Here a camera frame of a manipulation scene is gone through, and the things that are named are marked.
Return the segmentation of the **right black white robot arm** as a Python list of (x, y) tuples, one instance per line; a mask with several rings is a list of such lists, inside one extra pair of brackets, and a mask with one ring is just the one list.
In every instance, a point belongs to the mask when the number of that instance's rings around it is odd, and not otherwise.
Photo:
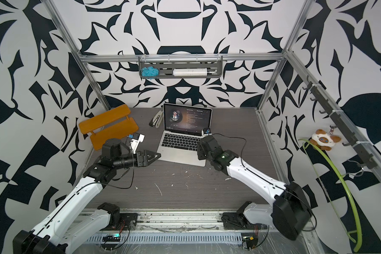
[(199, 160), (207, 160), (217, 171), (234, 178), (259, 194), (271, 207), (258, 208), (255, 203), (245, 203), (238, 212), (250, 224), (275, 227), (289, 240), (296, 240), (313, 217), (310, 204), (302, 188), (275, 180), (245, 162), (231, 150), (223, 150), (213, 135), (198, 142)]

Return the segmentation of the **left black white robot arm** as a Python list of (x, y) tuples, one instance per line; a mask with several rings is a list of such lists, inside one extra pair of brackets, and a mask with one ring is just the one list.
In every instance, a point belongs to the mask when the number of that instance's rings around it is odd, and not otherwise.
[(104, 228), (117, 228), (121, 223), (120, 208), (101, 204), (89, 218), (77, 226), (72, 223), (87, 204), (97, 196), (120, 169), (147, 167), (161, 154), (149, 150), (136, 151), (139, 140), (126, 146), (120, 139), (109, 139), (95, 163), (88, 167), (75, 188), (61, 204), (30, 231), (20, 231), (13, 239), (15, 254), (72, 254), (89, 237)]

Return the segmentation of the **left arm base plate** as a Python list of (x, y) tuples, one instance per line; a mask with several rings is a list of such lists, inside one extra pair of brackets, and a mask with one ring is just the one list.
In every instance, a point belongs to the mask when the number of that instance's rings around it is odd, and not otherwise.
[(122, 232), (135, 228), (137, 226), (138, 216), (137, 213), (120, 213), (120, 219), (114, 229)]

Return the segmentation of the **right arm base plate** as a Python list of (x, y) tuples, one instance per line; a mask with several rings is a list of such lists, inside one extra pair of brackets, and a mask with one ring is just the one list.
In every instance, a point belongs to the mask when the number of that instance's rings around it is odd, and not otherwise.
[(244, 215), (236, 212), (224, 212), (221, 221), (226, 230), (263, 230), (268, 228), (265, 224), (252, 224), (247, 221)]

